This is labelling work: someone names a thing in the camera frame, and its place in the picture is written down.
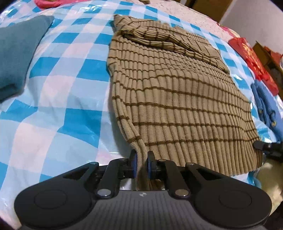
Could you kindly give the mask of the tan striped knit sweater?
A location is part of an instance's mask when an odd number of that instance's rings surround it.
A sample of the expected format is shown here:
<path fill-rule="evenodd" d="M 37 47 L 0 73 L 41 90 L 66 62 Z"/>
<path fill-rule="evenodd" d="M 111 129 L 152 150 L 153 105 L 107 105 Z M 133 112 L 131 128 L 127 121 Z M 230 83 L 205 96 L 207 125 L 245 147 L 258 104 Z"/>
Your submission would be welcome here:
<path fill-rule="evenodd" d="M 137 152 L 137 187 L 154 189 L 147 154 L 177 166 L 199 164 L 227 176 L 262 165 L 249 100 L 220 52 L 178 26 L 114 16 L 107 66 L 123 137 Z"/>

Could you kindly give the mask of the blue knit garment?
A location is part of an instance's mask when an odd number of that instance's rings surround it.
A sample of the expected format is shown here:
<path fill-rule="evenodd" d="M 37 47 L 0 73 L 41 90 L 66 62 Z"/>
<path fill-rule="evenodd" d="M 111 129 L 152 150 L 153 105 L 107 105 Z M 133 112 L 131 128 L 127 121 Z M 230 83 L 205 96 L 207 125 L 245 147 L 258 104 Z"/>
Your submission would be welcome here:
<path fill-rule="evenodd" d="M 274 97 L 264 84 L 255 79 L 251 84 L 252 93 L 259 113 L 259 119 L 274 132 L 277 141 L 282 141 L 282 117 Z"/>

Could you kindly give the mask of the blue white checkered plastic sheet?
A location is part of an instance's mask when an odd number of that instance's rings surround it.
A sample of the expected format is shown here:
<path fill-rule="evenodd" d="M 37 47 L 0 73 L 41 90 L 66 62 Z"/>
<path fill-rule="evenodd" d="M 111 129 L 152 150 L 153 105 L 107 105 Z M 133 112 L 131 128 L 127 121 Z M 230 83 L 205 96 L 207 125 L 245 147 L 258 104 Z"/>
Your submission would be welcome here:
<path fill-rule="evenodd" d="M 254 74 L 227 42 L 195 22 L 126 1 L 86 1 L 44 11 L 33 1 L 17 1 L 1 14 L 2 27 L 39 15 L 52 15 L 54 21 L 34 54 L 24 92 L 1 104 L 1 217 L 14 228 L 20 227 L 14 200 L 23 189 L 130 152 L 109 99 L 106 59 L 114 14 L 167 22 L 208 39 L 250 100 L 260 138 L 276 140 L 259 120 L 250 88 Z"/>

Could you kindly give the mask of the red gold printed bag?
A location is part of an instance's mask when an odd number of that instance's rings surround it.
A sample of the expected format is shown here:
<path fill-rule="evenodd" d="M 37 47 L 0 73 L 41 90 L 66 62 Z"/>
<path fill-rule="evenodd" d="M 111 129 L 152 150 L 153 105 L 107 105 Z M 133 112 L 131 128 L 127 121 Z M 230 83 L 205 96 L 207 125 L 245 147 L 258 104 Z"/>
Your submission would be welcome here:
<path fill-rule="evenodd" d="M 229 45 L 244 59 L 248 67 L 253 71 L 255 78 L 267 86 L 273 96 L 277 96 L 279 89 L 269 74 L 264 68 L 255 51 L 249 45 L 247 40 L 242 37 L 235 37 L 228 41 Z"/>

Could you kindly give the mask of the brown cardboard box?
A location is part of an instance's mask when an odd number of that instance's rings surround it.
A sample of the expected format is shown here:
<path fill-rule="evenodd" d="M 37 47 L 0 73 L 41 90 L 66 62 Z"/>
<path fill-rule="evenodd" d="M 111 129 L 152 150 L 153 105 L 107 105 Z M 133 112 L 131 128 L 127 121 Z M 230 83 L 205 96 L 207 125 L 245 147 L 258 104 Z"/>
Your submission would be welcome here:
<path fill-rule="evenodd" d="M 265 45 L 261 45 L 258 41 L 256 41 L 253 46 L 253 50 L 258 56 L 264 68 L 272 75 L 272 73 L 279 73 L 282 77 L 282 54 L 278 52 L 274 52 L 270 48 Z"/>

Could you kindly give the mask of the brown wooden wardrobe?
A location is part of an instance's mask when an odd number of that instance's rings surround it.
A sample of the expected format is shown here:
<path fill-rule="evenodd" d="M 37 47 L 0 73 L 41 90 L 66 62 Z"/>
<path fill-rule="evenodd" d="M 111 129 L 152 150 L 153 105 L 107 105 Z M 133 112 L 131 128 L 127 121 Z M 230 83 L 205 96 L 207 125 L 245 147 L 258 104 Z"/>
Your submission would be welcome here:
<path fill-rule="evenodd" d="M 177 2 L 219 22 L 232 0 L 184 0 Z"/>

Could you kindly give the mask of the white floral bed sheet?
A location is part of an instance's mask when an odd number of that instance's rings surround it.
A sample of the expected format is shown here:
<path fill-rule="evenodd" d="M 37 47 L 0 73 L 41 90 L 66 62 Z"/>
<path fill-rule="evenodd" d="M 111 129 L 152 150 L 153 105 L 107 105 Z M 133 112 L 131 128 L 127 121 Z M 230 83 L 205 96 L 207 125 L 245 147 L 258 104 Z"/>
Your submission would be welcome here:
<path fill-rule="evenodd" d="M 149 5 L 158 10 L 166 12 L 172 16 L 182 19 L 190 24 L 194 24 L 201 29 L 218 36 L 220 39 L 228 42 L 232 38 L 240 37 L 238 33 L 232 29 L 220 25 L 218 22 L 211 19 L 209 16 L 197 12 L 187 6 L 177 2 L 177 1 L 136 1 L 129 0 L 140 5 Z"/>

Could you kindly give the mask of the teal folded garment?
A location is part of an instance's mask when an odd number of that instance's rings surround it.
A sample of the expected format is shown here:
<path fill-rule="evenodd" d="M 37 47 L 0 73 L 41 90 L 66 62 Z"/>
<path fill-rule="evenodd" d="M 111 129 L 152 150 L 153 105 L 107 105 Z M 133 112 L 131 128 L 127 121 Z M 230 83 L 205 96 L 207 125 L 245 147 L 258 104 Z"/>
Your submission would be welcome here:
<path fill-rule="evenodd" d="M 1 102 L 24 90 L 34 53 L 53 21 L 39 15 L 1 28 Z"/>

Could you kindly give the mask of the pink floral quilt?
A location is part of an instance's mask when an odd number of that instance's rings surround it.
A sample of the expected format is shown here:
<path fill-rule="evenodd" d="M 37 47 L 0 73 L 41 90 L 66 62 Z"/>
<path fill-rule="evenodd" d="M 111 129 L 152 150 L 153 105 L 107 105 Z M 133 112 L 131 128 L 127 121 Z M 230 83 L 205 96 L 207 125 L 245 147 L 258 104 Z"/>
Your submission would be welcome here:
<path fill-rule="evenodd" d="M 58 1 L 50 1 L 50 0 L 34 0 L 37 7 L 40 9 L 49 9 L 49 8 L 56 8 L 60 5 L 65 4 L 65 1 L 58 0 Z"/>

